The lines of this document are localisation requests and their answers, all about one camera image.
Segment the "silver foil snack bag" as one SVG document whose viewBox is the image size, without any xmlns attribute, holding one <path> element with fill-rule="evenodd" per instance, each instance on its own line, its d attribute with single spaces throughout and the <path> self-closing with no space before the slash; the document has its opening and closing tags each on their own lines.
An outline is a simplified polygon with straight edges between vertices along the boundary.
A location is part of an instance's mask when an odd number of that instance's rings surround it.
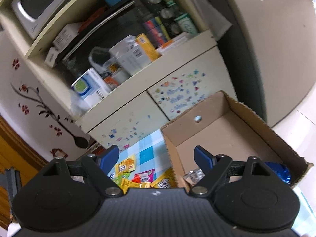
<svg viewBox="0 0 316 237">
<path fill-rule="evenodd" d="M 183 176 L 183 179 L 193 187 L 196 185 L 203 177 L 205 176 L 204 172 L 200 168 L 190 171 L 189 173 Z"/>
</svg>

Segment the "dark blue snack bag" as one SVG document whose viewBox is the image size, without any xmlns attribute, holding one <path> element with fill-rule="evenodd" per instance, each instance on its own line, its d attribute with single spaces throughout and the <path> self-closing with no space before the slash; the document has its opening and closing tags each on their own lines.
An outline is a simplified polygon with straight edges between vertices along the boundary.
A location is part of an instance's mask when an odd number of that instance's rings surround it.
<svg viewBox="0 0 316 237">
<path fill-rule="evenodd" d="M 290 184 L 291 174 L 289 169 L 281 163 L 266 162 L 265 163 L 283 182 Z"/>
</svg>

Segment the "yellow waffle snack bag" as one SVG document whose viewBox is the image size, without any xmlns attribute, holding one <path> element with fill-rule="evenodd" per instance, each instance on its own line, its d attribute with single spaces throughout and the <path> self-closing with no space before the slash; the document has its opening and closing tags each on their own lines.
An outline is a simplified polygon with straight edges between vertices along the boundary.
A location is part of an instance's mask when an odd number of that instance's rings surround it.
<svg viewBox="0 0 316 237">
<path fill-rule="evenodd" d="M 161 174 L 156 180 L 151 183 L 151 188 L 158 188 L 158 189 L 169 189 L 169 188 L 176 188 L 176 180 L 175 175 L 170 167 L 164 173 Z"/>
</svg>

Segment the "white refrigerator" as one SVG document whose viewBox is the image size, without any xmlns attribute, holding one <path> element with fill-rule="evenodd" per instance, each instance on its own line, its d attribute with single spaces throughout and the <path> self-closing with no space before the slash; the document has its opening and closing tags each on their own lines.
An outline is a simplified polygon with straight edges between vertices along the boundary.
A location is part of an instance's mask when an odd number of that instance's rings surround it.
<svg viewBox="0 0 316 237">
<path fill-rule="evenodd" d="M 227 0 L 259 73 L 265 117 L 276 125 L 315 84 L 312 0 Z"/>
</svg>

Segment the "white barcode box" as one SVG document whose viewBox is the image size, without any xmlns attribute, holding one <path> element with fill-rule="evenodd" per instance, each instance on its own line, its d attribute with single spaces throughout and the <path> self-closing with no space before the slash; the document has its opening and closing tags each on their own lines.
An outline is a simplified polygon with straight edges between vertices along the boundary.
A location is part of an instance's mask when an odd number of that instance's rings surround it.
<svg viewBox="0 0 316 237">
<path fill-rule="evenodd" d="M 151 63 L 144 49 L 132 35 L 118 42 L 109 51 L 130 76 L 135 75 Z"/>
</svg>

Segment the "white microwave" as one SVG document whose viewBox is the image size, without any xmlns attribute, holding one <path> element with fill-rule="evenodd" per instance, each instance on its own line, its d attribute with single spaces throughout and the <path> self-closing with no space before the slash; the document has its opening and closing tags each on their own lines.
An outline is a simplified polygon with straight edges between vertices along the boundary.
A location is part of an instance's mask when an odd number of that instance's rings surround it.
<svg viewBox="0 0 316 237">
<path fill-rule="evenodd" d="M 11 7 L 31 39 L 37 38 L 46 24 L 70 0 L 13 0 Z"/>
</svg>

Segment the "cream sticker cabinet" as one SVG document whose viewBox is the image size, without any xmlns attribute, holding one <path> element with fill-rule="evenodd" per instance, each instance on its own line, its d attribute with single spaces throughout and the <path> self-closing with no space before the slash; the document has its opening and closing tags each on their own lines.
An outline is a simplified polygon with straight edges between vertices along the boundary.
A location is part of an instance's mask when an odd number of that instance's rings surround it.
<svg viewBox="0 0 316 237">
<path fill-rule="evenodd" d="M 14 129 L 41 156 L 50 158 L 53 148 L 69 156 L 79 156 L 81 148 L 64 133 L 53 137 L 60 124 L 47 119 L 44 107 L 57 103 L 53 112 L 61 122 L 76 125 L 101 144 L 118 142 L 123 149 L 151 134 L 198 100 L 223 90 L 235 96 L 224 60 L 211 30 L 193 0 L 177 0 L 189 11 L 200 33 L 171 49 L 140 72 L 123 82 L 84 115 L 71 111 L 71 91 L 57 69 L 44 63 L 44 48 L 52 38 L 51 28 L 59 29 L 55 17 L 40 41 L 32 41 L 11 9 L 12 0 L 1 0 L 1 91 L 3 113 Z"/>
</svg>

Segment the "green snack bag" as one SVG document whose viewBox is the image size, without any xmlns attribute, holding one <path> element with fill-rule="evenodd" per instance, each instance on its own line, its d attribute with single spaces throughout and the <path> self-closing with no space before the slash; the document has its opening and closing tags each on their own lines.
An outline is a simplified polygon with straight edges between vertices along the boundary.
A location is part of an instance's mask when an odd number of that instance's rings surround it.
<svg viewBox="0 0 316 237">
<path fill-rule="evenodd" d="M 120 186 L 122 184 L 123 179 L 129 179 L 130 173 L 123 173 L 120 176 L 116 176 L 116 174 L 112 173 L 109 177 L 112 181 Z"/>
</svg>

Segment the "white blue tissue box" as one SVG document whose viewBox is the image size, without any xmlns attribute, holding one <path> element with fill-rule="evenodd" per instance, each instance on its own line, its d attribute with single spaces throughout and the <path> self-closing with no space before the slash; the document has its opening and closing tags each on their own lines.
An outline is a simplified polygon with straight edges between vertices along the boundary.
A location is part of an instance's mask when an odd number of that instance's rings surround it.
<svg viewBox="0 0 316 237">
<path fill-rule="evenodd" d="M 94 68 L 88 69 L 72 85 L 72 90 L 90 107 L 105 99 L 111 89 Z"/>
</svg>

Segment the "cardboard box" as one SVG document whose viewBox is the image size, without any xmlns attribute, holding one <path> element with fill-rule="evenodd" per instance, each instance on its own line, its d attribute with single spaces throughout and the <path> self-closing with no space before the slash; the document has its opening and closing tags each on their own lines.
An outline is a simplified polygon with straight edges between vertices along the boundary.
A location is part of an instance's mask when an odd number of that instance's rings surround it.
<svg viewBox="0 0 316 237">
<path fill-rule="evenodd" d="M 235 161 L 257 156 L 285 164 L 295 187 L 313 166 L 300 157 L 252 109 L 224 91 L 209 96 L 161 128 L 178 187 L 190 190 L 183 176 L 198 168 L 195 146 Z"/>
</svg>

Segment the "red house wall switch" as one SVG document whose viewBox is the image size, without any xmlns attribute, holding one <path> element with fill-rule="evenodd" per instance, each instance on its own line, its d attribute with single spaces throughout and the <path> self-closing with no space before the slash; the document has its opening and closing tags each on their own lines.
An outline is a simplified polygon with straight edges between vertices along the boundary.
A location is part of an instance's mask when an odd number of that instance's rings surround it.
<svg viewBox="0 0 316 237">
<path fill-rule="evenodd" d="M 51 151 L 50 151 L 51 155 L 53 157 L 64 157 L 64 158 L 67 158 L 68 157 L 68 154 L 66 152 L 64 152 L 62 149 L 60 148 L 53 148 Z"/>
</svg>

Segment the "wooden door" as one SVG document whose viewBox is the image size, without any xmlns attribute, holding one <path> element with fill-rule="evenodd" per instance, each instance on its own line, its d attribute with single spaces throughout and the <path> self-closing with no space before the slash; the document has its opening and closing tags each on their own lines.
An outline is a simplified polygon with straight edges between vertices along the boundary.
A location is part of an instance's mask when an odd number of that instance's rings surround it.
<svg viewBox="0 0 316 237">
<path fill-rule="evenodd" d="M 11 209 L 13 199 L 46 164 L 46 161 L 29 146 L 1 117 L 1 228 L 7 229 L 16 221 Z"/>
</svg>

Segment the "blue checkered tablecloth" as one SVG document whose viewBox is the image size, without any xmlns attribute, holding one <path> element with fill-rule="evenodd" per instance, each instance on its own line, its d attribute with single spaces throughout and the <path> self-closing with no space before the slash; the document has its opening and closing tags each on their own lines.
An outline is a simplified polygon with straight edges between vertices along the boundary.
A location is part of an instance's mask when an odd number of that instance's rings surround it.
<svg viewBox="0 0 316 237">
<path fill-rule="evenodd" d="M 136 173 L 148 170 L 154 170 L 153 180 L 155 180 L 167 169 L 171 168 L 165 140 L 160 130 L 153 132 L 121 152 L 118 163 L 132 155 L 135 156 L 135 170 L 129 174 L 129 180 L 132 180 Z"/>
</svg>

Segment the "small yellow snack bag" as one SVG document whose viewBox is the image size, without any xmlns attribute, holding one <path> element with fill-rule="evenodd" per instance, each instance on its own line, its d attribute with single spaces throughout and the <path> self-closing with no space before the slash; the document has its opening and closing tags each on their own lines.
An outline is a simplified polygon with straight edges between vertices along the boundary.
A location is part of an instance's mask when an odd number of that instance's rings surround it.
<svg viewBox="0 0 316 237">
<path fill-rule="evenodd" d="M 131 155 L 115 165 L 116 176 L 131 173 L 136 168 L 135 155 Z"/>
</svg>

